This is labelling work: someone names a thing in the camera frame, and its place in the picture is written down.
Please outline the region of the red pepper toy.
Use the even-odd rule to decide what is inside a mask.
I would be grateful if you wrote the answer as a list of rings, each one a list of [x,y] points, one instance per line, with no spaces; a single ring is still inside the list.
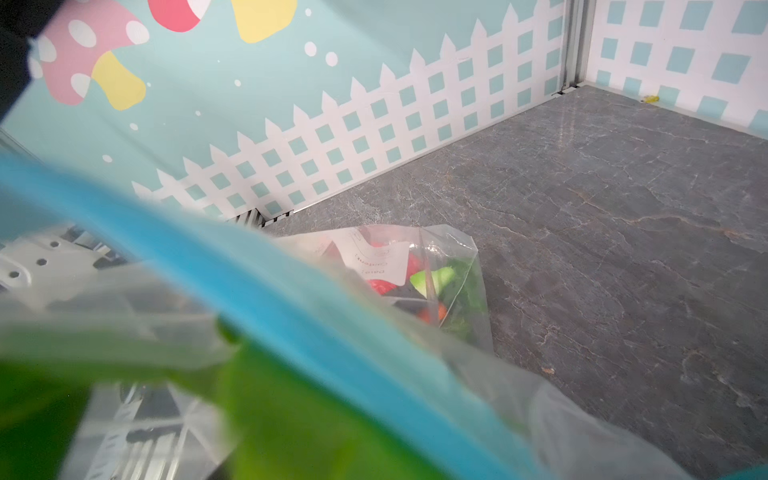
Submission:
[[[412,275],[423,270],[423,261],[414,253],[408,255],[408,262],[402,281],[400,283],[393,283],[385,279],[367,279],[366,282],[369,286],[380,295],[385,295],[396,288],[405,285],[405,281],[409,280]]]

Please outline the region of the orange carrot toy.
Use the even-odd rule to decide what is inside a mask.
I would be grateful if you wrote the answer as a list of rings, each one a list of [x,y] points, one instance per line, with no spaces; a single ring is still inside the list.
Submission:
[[[447,316],[447,308],[441,302],[436,306],[426,306],[419,311],[417,317],[423,322],[431,325],[441,325]]]

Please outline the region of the green leafy vegetable toy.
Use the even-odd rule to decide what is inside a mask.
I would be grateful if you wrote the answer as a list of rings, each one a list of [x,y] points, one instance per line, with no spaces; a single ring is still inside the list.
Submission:
[[[202,345],[72,318],[1,324],[1,475],[54,479],[73,450],[92,388],[171,384],[213,404],[233,450],[232,479],[441,479],[377,421],[223,323]]]

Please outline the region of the clear zip top bag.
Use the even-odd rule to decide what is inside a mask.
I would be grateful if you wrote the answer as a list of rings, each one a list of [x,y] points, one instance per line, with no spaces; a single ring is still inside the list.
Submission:
[[[441,479],[682,479],[663,452],[581,410],[544,378],[384,306],[266,236],[169,216],[12,157],[1,191],[73,218],[210,304],[235,333],[400,437]]]

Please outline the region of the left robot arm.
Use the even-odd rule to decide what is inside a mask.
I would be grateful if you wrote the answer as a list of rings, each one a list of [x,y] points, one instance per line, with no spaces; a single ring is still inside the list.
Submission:
[[[56,226],[1,245],[1,294],[32,310],[67,301],[93,283],[100,270],[127,259],[76,226]]]

